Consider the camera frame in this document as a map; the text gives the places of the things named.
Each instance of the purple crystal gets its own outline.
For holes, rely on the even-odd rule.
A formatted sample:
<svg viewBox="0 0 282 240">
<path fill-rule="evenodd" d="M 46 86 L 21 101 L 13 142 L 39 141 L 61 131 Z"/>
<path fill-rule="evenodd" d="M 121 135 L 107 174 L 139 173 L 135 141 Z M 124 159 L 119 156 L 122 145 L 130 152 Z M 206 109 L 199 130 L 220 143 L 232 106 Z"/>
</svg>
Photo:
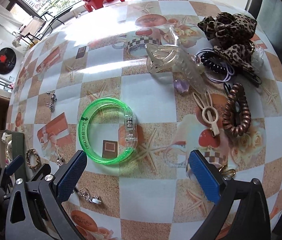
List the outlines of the purple crystal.
<svg viewBox="0 0 282 240">
<path fill-rule="evenodd" d="M 187 92 L 190 88 L 190 84 L 186 80 L 174 80 L 173 85 L 179 94 Z"/>
</svg>

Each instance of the table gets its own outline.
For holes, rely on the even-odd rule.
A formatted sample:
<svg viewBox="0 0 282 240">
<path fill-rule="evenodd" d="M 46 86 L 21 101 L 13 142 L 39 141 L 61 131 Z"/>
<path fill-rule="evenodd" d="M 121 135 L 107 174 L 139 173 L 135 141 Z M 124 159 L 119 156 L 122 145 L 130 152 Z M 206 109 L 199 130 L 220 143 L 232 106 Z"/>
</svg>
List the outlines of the table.
<svg viewBox="0 0 282 240">
<path fill-rule="evenodd" d="M 248 14 L 210 0 L 123 2 L 66 23 L 26 54 L 12 93 L 7 128 L 23 131 L 27 147 L 38 151 L 52 173 L 58 168 L 56 153 L 68 161 L 81 149 L 77 124 L 96 98 L 124 101 L 143 131 L 133 162 L 108 167 L 88 160 L 78 187 L 100 195 L 102 206 L 75 194 L 63 203 L 70 216 L 81 210 L 95 221 L 97 227 L 83 230 L 94 236 L 89 239 L 190 239 L 213 206 L 186 174 L 186 156 L 194 148 L 211 162 L 227 160 L 236 169 L 237 180 L 258 178 L 267 198 L 271 228 L 276 225 L 282 213 L 282 65 L 261 28 L 257 26 L 253 37 L 265 49 L 260 89 L 243 78 L 235 80 L 245 88 L 251 128 L 237 139 L 228 138 L 221 129 L 219 143 L 197 118 L 192 95 L 174 91 L 178 73 L 149 74 L 145 50 L 135 46 L 142 43 L 140 38 L 166 43 L 169 24 L 173 24 L 193 55 L 211 47 L 196 23 L 220 11 Z M 225 103 L 222 85 L 206 83 L 221 111 Z M 55 91 L 58 99 L 52 113 L 45 105 L 48 91 Z M 119 128 L 117 121 L 105 117 L 101 121 L 92 139 L 99 151 L 103 139 L 117 141 Z M 237 207 L 235 201 L 225 226 L 233 221 Z"/>
</svg>

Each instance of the washing machine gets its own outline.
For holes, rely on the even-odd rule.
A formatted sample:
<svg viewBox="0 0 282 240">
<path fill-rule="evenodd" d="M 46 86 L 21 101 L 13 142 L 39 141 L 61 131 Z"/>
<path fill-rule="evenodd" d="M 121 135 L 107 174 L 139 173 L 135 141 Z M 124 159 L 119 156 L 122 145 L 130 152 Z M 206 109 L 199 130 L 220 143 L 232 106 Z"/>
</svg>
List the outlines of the washing machine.
<svg viewBox="0 0 282 240">
<path fill-rule="evenodd" d="M 13 83 L 20 71 L 24 55 L 13 48 L 12 44 L 0 40 L 0 79 Z"/>
</svg>

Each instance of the light-up wristband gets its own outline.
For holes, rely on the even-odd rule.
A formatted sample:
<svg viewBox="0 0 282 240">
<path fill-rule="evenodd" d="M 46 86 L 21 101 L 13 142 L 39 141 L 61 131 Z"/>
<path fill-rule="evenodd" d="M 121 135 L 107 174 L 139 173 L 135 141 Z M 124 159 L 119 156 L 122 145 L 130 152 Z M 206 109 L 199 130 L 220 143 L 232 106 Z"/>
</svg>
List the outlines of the light-up wristband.
<svg viewBox="0 0 282 240">
<path fill-rule="evenodd" d="M 118 107 L 123 110 L 124 115 L 124 127 L 125 127 L 125 149 L 116 158 L 106 159 L 99 156 L 92 149 L 88 137 L 88 126 L 93 115 L 99 110 L 107 107 Z M 86 152 L 87 156 L 93 161 L 105 165 L 117 164 L 125 160 L 137 146 L 137 131 L 136 131 L 136 119 L 133 116 L 132 110 L 122 101 L 116 98 L 100 98 L 93 101 L 83 112 L 78 126 L 78 137 L 82 149 Z"/>
</svg>

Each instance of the brown coiled hair tie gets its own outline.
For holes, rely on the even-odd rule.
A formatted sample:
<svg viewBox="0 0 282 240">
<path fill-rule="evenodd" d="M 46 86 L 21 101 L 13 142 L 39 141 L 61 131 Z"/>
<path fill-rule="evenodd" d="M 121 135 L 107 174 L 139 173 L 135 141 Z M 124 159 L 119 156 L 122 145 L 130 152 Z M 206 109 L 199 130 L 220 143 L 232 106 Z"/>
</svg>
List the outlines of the brown coiled hair tie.
<svg viewBox="0 0 282 240">
<path fill-rule="evenodd" d="M 240 124 L 233 125 L 235 119 L 235 103 L 238 102 L 240 113 Z M 246 133 L 251 125 L 251 113 L 249 110 L 247 98 L 245 97 L 244 88 L 240 83 L 235 83 L 228 94 L 228 101 L 225 104 L 225 110 L 222 114 L 223 128 L 230 132 L 234 137 L 242 136 Z"/>
</svg>

